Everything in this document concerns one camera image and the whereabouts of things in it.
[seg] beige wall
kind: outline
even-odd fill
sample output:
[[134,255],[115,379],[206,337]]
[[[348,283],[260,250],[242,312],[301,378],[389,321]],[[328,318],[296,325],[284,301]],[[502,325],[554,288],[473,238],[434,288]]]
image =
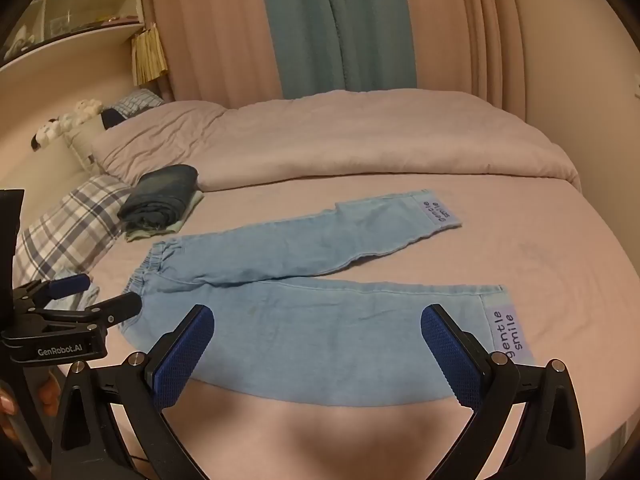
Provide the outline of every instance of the beige wall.
[[31,153],[31,137],[50,118],[71,111],[80,99],[110,104],[132,88],[128,43],[91,50],[2,88],[0,178]]
[[568,153],[585,197],[640,270],[640,52],[605,0],[516,2],[527,122]]

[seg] pink bed sheet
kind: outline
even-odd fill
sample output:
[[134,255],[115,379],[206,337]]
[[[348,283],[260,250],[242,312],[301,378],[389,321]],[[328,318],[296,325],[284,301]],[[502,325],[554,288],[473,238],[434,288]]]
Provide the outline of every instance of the pink bed sheet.
[[[508,176],[377,174],[291,180],[207,193],[182,234],[311,214],[335,202],[431,189],[460,229],[339,273],[359,282],[502,284],[537,364],[568,366],[587,450],[640,405],[640,280],[606,224],[565,180]],[[92,272],[100,298],[119,294],[155,240],[122,238]],[[115,364],[134,349],[116,328]],[[165,411],[210,478],[423,480],[464,427],[449,398],[385,408],[261,399],[190,381]],[[496,471],[516,428],[514,409],[481,477]],[[141,454],[122,413],[128,444]]]

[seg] human hand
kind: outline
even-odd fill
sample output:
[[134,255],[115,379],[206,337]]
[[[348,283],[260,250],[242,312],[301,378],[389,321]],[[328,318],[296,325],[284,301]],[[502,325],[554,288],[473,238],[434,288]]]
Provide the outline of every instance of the human hand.
[[[47,416],[56,416],[60,402],[60,386],[56,379],[49,373],[49,379],[38,389],[38,398],[42,402],[42,411]],[[7,415],[18,413],[18,404],[15,399],[0,389],[0,428],[11,441],[20,444]]]

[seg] plaid pillowcase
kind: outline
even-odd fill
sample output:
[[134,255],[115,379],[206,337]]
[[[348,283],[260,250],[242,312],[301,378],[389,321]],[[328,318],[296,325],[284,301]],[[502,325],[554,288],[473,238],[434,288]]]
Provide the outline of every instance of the plaid pillowcase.
[[163,104],[164,101],[151,90],[141,88],[133,91],[110,108],[116,110],[124,118],[129,119],[143,108],[154,108]]
[[50,280],[62,269],[87,272],[120,235],[118,211],[130,187],[111,175],[93,176],[18,235],[14,286]]

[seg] cabinet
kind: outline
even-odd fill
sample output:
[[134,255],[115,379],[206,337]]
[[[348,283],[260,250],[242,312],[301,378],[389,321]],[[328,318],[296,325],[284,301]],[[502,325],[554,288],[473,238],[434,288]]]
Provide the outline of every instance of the cabinet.
[[124,30],[130,31],[129,37],[143,22],[140,0],[33,0],[9,34],[0,64],[86,32],[104,30],[100,35],[104,41],[127,36]]

